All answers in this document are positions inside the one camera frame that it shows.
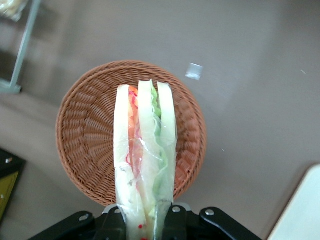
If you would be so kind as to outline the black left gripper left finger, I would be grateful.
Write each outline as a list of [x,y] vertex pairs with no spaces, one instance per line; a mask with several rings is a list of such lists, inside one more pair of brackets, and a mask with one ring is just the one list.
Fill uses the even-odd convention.
[[107,206],[95,220],[96,240],[126,240],[126,223],[116,204]]

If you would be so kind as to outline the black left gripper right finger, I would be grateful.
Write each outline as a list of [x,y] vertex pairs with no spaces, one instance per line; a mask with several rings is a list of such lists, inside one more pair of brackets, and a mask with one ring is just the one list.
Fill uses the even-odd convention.
[[168,210],[162,230],[162,240],[195,240],[199,216],[187,203],[173,203]]

